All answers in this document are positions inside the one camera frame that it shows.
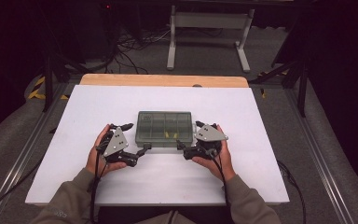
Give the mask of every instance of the metal frame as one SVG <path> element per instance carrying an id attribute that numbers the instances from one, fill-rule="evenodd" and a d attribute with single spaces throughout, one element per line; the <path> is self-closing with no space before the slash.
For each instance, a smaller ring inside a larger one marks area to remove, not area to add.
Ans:
<path id="1" fill-rule="evenodd" d="M 52 101 L 50 107 L 48 110 L 41 114 L 39 117 L 31 135 L 29 136 L 27 142 L 25 143 L 24 147 L 22 148 L 22 151 L 17 158 L 16 162 L 10 169 L 10 171 L 7 173 L 7 177 L 5 178 L 5 182 L 0 188 L 0 197 L 4 195 L 6 192 L 8 192 L 9 189 L 11 189 L 13 186 L 16 185 L 16 183 L 21 178 L 22 172 L 25 169 L 25 166 L 28 163 L 28 160 L 31 158 L 34 147 L 37 144 L 39 137 L 42 133 L 43 128 L 45 127 L 46 123 L 48 122 L 48 119 L 51 115 L 51 113 L 54 111 L 57 103 L 60 100 L 60 97 L 63 95 L 63 92 L 66 89 L 67 84 L 60 83 L 57 90 L 54 94 L 54 100 Z M 2 213 L 3 209 L 5 208 L 5 205 L 7 204 L 7 201 L 10 197 L 10 194 L 6 196 L 2 202 L 0 202 L 0 214 Z"/>
<path id="2" fill-rule="evenodd" d="M 293 112 L 296 115 L 298 123 L 301 126 L 303 134 L 305 135 L 308 145 L 310 147 L 310 155 L 312 156 L 313 161 L 315 162 L 316 168 L 319 172 L 319 175 L 324 182 L 324 187 L 330 200 L 336 210 L 338 219 L 340 223 L 354 223 L 351 217 L 350 211 L 348 210 L 347 205 L 344 202 L 344 199 L 339 192 L 337 183 L 335 178 L 332 176 L 326 161 L 324 160 L 324 156 L 322 151 L 319 149 L 318 143 L 316 142 L 315 137 L 313 136 L 312 130 L 305 118 L 301 116 L 299 111 L 296 108 L 296 95 L 293 90 L 285 90 L 285 94 L 289 103 L 293 109 Z"/>
<path id="3" fill-rule="evenodd" d="M 176 6 L 171 10 L 171 43 L 168 52 L 167 69 L 173 70 L 175 64 L 176 52 L 176 27 L 200 27 L 200 28 L 223 28 L 223 29 L 241 29 L 241 40 L 236 41 L 236 50 L 241 61 L 244 73 L 250 72 L 250 66 L 246 59 L 243 47 L 252 24 L 255 14 L 254 9 L 250 9 L 248 14 L 216 14 L 216 13 L 193 13 L 176 12 Z"/>

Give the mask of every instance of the metal rail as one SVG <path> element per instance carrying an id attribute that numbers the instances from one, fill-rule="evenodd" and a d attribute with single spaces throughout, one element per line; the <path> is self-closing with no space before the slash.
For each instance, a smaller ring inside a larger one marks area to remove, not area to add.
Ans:
<path id="1" fill-rule="evenodd" d="M 8 172 L 5 182 L 2 185 L 2 187 L 0 188 L 0 197 L 2 195 L 4 195 L 8 190 L 10 190 L 13 186 L 15 186 L 16 183 L 20 180 L 22 172 L 24 171 L 25 166 L 28 163 L 28 160 L 31 158 L 31 156 L 34 152 L 34 147 L 39 140 L 41 132 L 42 132 L 43 128 L 45 127 L 51 113 L 54 111 L 54 108 L 56 107 L 57 103 L 59 102 L 61 95 L 63 95 L 63 92 L 66 89 L 66 86 L 67 86 L 67 84 L 64 84 L 64 83 L 58 84 L 57 90 L 54 93 L 54 100 L 53 100 L 51 106 L 45 113 L 42 113 L 41 116 L 39 117 L 31 135 L 29 136 L 27 142 L 25 143 L 24 147 L 22 148 L 22 151 L 21 151 L 19 157 L 17 158 L 16 162 L 14 163 L 14 165 Z M 8 194 L 6 196 L 6 198 L 4 200 L 2 200 L 2 202 L 0 202 L 0 214 L 4 210 L 9 197 L 10 197 L 10 194 Z"/>
<path id="2" fill-rule="evenodd" d="M 330 197 L 334 209 L 336 210 L 340 223 L 345 223 L 345 224 L 354 223 L 351 214 L 348 210 L 348 207 L 345 204 L 341 196 L 341 193 L 339 192 L 336 180 L 330 173 L 326 161 L 324 160 L 324 156 L 321 150 L 319 149 L 315 137 L 313 136 L 312 130 L 310 129 L 307 120 L 301 116 L 301 114 L 297 109 L 297 101 L 296 101 L 295 93 L 291 89 L 290 90 L 287 89 L 284 91 L 286 93 L 286 97 L 290 102 L 290 106 L 292 107 L 296 115 L 296 118 L 301 126 L 301 129 L 308 141 L 308 145 L 310 147 L 310 155 L 312 156 L 316 168 L 318 169 L 319 175 L 322 181 L 324 182 L 324 187 L 327 191 L 327 194 Z"/>

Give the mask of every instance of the wooden edge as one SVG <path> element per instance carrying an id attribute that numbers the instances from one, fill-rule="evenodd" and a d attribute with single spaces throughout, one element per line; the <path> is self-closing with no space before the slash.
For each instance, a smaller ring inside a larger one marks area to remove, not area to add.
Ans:
<path id="1" fill-rule="evenodd" d="M 86 74 L 80 85 L 249 88 L 245 77 Z"/>

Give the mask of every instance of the person's right hand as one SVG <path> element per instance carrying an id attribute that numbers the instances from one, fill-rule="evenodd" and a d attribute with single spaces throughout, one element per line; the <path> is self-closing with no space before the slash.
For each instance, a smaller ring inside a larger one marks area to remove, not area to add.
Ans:
<path id="1" fill-rule="evenodd" d="M 103 128 L 103 130 L 100 132 L 100 134 L 98 135 L 97 139 L 95 140 L 94 143 L 94 147 L 89 151 L 89 158 L 87 159 L 87 164 L 86 164 L 86 169 L 88 171 L 90 171 L 92 174 L 95 174 L 95 162 L 96 162 L 96 158 L 98 156 L 96 147 L 98 145 L 100 145 L 103 136 L 109 131 L 109 124 L 106 124 L 106 126 Z M 107 163 L 105 164 L 102 160 L 102 158 L 99 159 L 98 162 L 98 176 L 104 176 L 107 173 L 111 172 L 111 171 L 115 171 L 118 169 L 122 169 L 124 167 L 126 167 L 127 164 L 125 162 L 122 161 L 118 161 L 118 162 L 114 162 L 114 163 Z"/>
<path id="2" fill-rule="evenodd" d="M 223 132 L 219 125 L 217 125 L 217 130 L 220 132 Z M 228 151 L 227 141 L 222 140 L 222 150 L 220 151 L 220 154 L 215 157 L 217 163 L 222 167 L 223 169 L 223 175 L 225 176 L 225 180 L 228 181 L 232 177 L 234 177 L 235 172 L 234 168 L 232 167 L 231 163 L 231 155 Z M 220 180 L 223 180 L 219 169 L 217 168 L 216 164 L 214 164 L 211 160 L 205 160 L 201 157 L 193 157 L 192 161 L 198 163 L 199 165 L 209 169 L 211 173 L 219 178 Z"/>

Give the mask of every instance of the metal stand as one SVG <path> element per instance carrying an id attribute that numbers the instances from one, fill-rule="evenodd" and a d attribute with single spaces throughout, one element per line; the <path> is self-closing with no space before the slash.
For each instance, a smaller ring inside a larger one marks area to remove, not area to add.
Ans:
<path id="1" fill-rule="evenodd" d="M 176 6 L 171 10 L 171 43 L 168 52 L 167 69 L 173 70 L 176 52 L 176 27 L 200 27 L 200 28 L 222 28 L 241 29 L 241 40 L 235 43 L 238 56 L 240 57 L 242 70 L 250 72 L 250 66 L 246 59 L 243 47 L 252 24 L 255 10 L 250 9 L 248 14 L 216 14 L 216 13 L 193 13 L 176 12 Z"/>
<path id="2" fill-rule="evenodd" d="M 58 53 L 60 51 L 55 42 L 54 34 L 51 32 L 48 22 L 44 19 L 43 10 L 37 1 L 23 0 L 22 3 L 28 12 L 30 22 L 34 23 L 34 28 L 39 37 L 39 47 L 45 58 L 46 102 L 43 112 L 46 112 L 53 99 L 53 74 L 59 82 L 67 82 L 70 77 L 68 70 L 65 68 L 67 64 L 84 74 L 92 72 Z"/>
<path id="3" fill-rule="evenodd" d="M 305 94 L 307 90 L 307 80 L 308 80 L 308 69 L 305 61 L 293 61 L 290 63 L 286 63 L 268 73 L 261 73 L 262 76 L 254 80 L 249 80 L 248 83 L 261 84 L 264 81 L 267 81 L 270 78 L 275 77 L 288 69 L 290 70 L 287 73 L 286 77 L 283 79 L 282 86 L 284 89 L 292 89 L 295 86 L 298 79 L 300 78 L 297 108 L 301 116 L 305 118 L 304 105 L 305 105 Z"/>

